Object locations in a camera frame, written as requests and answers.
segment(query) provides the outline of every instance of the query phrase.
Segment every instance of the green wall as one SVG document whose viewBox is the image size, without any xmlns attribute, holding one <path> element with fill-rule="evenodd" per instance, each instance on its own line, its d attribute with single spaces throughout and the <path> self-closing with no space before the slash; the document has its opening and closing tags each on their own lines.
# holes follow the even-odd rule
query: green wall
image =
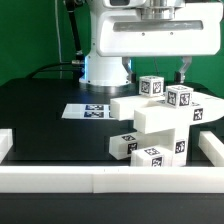
<svg viewBox="0 0 224 224">
<path fill-rule="evenodd" d="M 54 0 L 1 0 L 0 84 L 24 77 L 40 66 L 59 61 L 54 3 Z M 74 58 L 75 49 L 69 20 L 63 1 L 58 0 L 58 4 L 63 60 L 70 61 Z M 84 53 L 90 49 L 87 12 L 87 6 L 77 10 Z M 194 57 L 186 80 L 201 83 L 218 96 L 224 97 L 224 22 L 221 28 L 220 51 L 215 56 Z M 167 80 L 173 79 L 174 71 L 181 65 L 178 57 L 161 57 L 156 61 L 159 72 Z M 138 76 L 155 73 L 153 58 L 135 58 L 133 64 Z"/>
</svg>

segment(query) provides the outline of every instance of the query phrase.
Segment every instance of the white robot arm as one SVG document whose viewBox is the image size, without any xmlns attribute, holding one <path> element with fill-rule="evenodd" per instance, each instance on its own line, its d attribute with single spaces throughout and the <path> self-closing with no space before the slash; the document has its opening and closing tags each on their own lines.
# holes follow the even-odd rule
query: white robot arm
<svg viewBox="0 0 224 224">
<path fill-rule="evenodd" d="M 86 0 L 91 14 L 91 51 L 83 86 L 113 92 L 131 83 L 130 57 L 181 56 L 184 72 L 191 56 L 220 49 L 221 2 L 185 0 Z"/>
</svg>

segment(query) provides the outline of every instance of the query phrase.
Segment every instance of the black table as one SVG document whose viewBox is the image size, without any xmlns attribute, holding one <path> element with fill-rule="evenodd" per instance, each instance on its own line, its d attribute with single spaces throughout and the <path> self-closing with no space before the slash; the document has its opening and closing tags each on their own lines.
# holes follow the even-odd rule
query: black table
<svg viewBox="0 0 224 224">
<path fill-rule="evenodd" d="M 210 93 L 200 84 L 186 83 Z M 1 165 L 128 165 L 108 152 L 111 136 L 134 132 L 132 121 L 61 119 L 67 103 L 109 104 L 118 95 L 88 92 L 71 80 L 14 79 L 0 87 L 0 128 L 14 146 Z M 191 128 L 188 165 L 211 166 L 199 150 L 201 130 L 221 140 L 224 120 Z M 0 223 L 223 223 L 222 194 L 0 194 Z"/>
</svg>

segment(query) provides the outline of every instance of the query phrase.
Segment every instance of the black cable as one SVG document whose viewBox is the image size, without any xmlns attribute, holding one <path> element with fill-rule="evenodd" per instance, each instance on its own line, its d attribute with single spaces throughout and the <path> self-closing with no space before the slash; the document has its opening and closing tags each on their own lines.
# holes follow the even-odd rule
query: black cable
<svg viewBox="0 0 224 224">
<path fill-rule="evenodd" d="M 42 66 L 38 69 L 36 69 L 35 71 L 31 72 L 30 74 L 28 74 L 26 76 L 27 79 L 32 79 L 37 73 L 47 69 L 47 68 L 52 68 L 52 67 L 57 67 L 57 66 L 61 66 L 61 65 L 72 65 L 71 62 L 61 62 L 61 63 L 54 63 L 54 64 L 49 64 L 49 65 L 45 65 Z"/>
<path fill-rule="evenodd" d="M 76 49 L 76 52 L 80 52 L 80 51 L 82 51 L 82 48 L 81 48 L 80 38 L 78 35 L 78 28 L 77 28 L 75 15 L 74 15 L 74 12 L 68 12 L 68 14 L 69 14 L 70 22 L 71 22 L 71 28 L 72 28 L 75 49 Z"/>
<path fill-rule="evenodd" d="M 79 38 L 79 32 L 78 32 L 78 27 L 77 27 L 77 22 L 76 22 L 74 12 L 76 7 L 80 7 L 83 4 L 82 4 L 82 1 L 74 2 L 74 0 L 65 0 L 64 3 L 68 11 L 69 20 L 70 20 L 70 24 L 72 28 L 72 35 L 73 35 L 73 40 L 74 40 L 75 49 L 76 49 L 76 59 L 82 61 L 84 60 L 84 55 L 82 52 L 82 47 L 81 47 L 81 42 Z"/>
</svg>

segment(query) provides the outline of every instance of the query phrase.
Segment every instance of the stacked blocks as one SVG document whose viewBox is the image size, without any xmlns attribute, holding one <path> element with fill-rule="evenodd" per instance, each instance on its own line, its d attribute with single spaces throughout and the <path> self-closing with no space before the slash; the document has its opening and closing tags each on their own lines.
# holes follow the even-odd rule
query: stacked blocks
<svg viewBox="0 0 224 224">
<path fill-rule="evenodd" d="M 172 152 L 161 146 L 139 149 L 132 152 L 131 166 L 171 166 Z"/>
<path fill-rule="evenodd" d="M 110 138 L 109 153 L 117 160 L 131 157 L 131 153 L 138 149 L 136 133 L 119 135 Z"/>
<path fill-rule="evenodd" d="M 183 85 L 167 86 L 165 103 L 175 108 L 188 107 L 192 103 L 193 89 Z"/>
<path fill-rule="evenodd" d="M 142 76 L 139 81 L 139 94 L 153 97 L 163 95 L 164 78 L 158 76 Z"/>
<path fill-rule="evenodd" d="M 143 76 L 139 96 L 111 100 L 114 117 L 133 119 L 137 130 L 110 138 L 116 159 L 131 157 L 131 166 L 186 165 L 193 89 L 168 86 L 164 95 L 163 88 L 163 77 Z"/>
</svg>

